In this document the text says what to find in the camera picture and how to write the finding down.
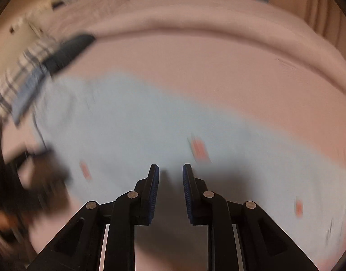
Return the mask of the person's left hand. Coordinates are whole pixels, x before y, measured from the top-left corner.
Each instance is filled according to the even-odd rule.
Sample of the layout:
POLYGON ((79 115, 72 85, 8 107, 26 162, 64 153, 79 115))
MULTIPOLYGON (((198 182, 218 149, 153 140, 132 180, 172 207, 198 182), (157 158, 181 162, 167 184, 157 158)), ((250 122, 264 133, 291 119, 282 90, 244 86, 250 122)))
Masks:
POLYGON ((0 210, 0 231, 7 232, 18 227, 19 221, 15 215, 0 210))

